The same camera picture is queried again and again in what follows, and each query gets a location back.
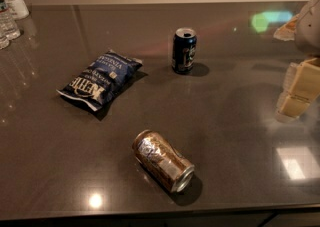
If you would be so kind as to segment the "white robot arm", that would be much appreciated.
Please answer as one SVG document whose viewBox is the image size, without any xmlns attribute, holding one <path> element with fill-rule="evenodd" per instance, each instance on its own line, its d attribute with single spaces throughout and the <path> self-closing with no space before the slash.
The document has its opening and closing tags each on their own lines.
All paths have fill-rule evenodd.
<svg viewBox="0 0 320 227">
<path fill-rule="evenodd" d="M 276 105 L 276 119 L 288 123 L 299 118 L 320 95 L 320 0 L 309 0 L 274 37 L 293 40 L 307 56 L 301 63 L 289 64 Z"/>
</svg>

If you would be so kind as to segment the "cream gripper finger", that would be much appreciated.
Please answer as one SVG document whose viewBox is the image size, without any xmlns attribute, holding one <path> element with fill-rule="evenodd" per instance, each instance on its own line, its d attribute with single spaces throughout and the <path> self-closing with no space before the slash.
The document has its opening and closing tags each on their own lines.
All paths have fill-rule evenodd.
<svg viewBox="0 0 320 227">
<path fill-rule="evenodd" d="M 282 92 L 277 101 L 275 119 L 281 123 L 292 122 L 298 119 L 309 106 L 309 102 L 291 97 L 287 92 Z"/>
</svg>

